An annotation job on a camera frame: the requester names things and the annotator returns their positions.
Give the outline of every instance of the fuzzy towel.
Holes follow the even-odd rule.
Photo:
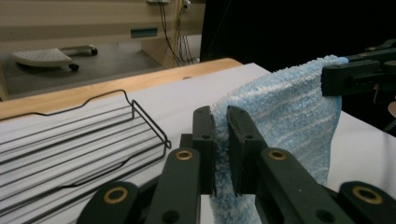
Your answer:
[[[279,70],[230,92],[211,106],[219,142],[216,185],[211,198],[215,222],[261,223],[254,195],[235,197],[228,160],[228,105],[245,109],[269,147],[291,152],[303,167],[326,185],[330,146],[341,113],[341,97],[323,97],[323,66],[347,63],[347,58],[327,56]]]

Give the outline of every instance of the wire rack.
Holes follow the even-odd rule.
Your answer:
[[[82,107],[123,93],[126,104],[100,113]],[[68,114],[72,119],[60,119]],[[51,114],[49,125],[0,140],[0,223],[35,223],[163,159],[171,142],[125,91]]]

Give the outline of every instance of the metal wire rack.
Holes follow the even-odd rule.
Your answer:
[[[123,93],[126,105],[100,113],[79,111],[96,98]],[[59,118],[64,114],[72,119]],[[34,223],[80,202],[110,181],[135,175],[163,159],[171,142],[123,90],[51,114],[50,125],[0,136],[0,223]]]

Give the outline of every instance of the blue towel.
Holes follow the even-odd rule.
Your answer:
[[[269,147],[291,152],[303,167],[326,186],[330,146],[341,113],[341,97],[323,97],[320,88],[324,66],[347,63],[333,55],[259,77],[211,106],[219,142],[216,185],[211,198],[215,222],[261,223],[254,195],[235,197],[228,163],[228,105],[245,109]]]

